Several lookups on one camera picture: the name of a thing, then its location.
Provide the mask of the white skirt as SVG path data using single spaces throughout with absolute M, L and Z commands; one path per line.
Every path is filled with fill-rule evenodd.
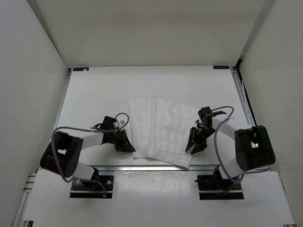
M 192 156 L 185 150 L 198 109 L 158 98 L 129 100 L 127 106 L 133 157 L 153 158 L 188 169 Z

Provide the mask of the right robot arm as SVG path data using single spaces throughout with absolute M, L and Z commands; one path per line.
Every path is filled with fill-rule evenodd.
M 196 126 L 190 129 L 185 148 L 191 155 L 207 148 L 207 139 L 214 138 L 214 149 L 219 165 L 218 174 L 213 176 L 213 185 L 225 188 L 230 181 L 239 184 L 245 174 L 255 174 L 256 169 L 275 163 L 276 157 L 268 132 L 263 125 L 251 126 L 232 119 L 222 107 L 211 109 L 203 107 L 198 111 Z M 234 141 L 235 157 L 223 162 L 218 150 L 218 133 L 223 133 Z

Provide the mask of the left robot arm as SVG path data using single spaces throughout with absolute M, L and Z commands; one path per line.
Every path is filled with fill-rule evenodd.
M 105 116 L 103 122 L 90 129 L 73 127 L 56 128 L 51 135 L 40 160 L 40 167 L 58 174 L 69 183 L 77 180 L 88 189 L 104 187 L 99 181 L 98 170 L 79 161 L 80 153 L 90 147 L 111 144 L 117 152 L 135 152 L 124 127 L 129 122 L 129 115 L 125 115 L 126 123 L 121 123 L 116 117 Z

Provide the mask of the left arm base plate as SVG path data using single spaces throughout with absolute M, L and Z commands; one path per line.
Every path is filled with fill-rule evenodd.
M 100 174 L 95 169 L 93 182 L 73 179 L 70 198 L 75 199 L 111 199 L 113 196 L 114 175 Z

